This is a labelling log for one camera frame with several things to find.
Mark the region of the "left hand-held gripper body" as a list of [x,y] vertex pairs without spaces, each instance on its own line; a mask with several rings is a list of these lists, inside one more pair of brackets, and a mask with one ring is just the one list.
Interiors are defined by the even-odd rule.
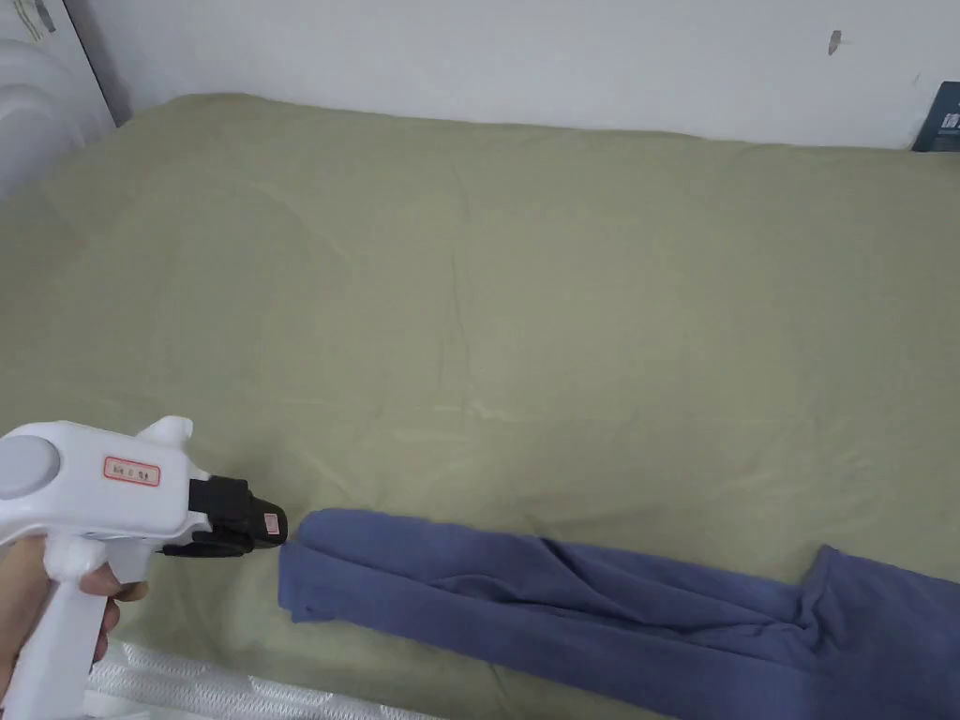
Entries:
[[106,599],[82,589],[108,568],[143,581],[167,548],[251,550],[246,482],[191,461],[190,419],[165,416],[125,435],[67,421],[18,427],[1,441],[1,541],[44,538],[52,590],[19,655],[7,719],[80,719]]

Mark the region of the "person's left hand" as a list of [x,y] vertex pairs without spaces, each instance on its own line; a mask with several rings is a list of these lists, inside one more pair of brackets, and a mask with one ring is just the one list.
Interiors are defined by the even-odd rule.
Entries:
[[[52,586],[44,567],[46,545],[42,536],[26,537],[7,552],[1,562],[1,692],[8,689],[16,661],[44,609]],[[123,587],[109,566],[82,578],[82,590],[107,600],[99,623],[92,663],[106,654],[109,634],[119,622],[116,597]]]

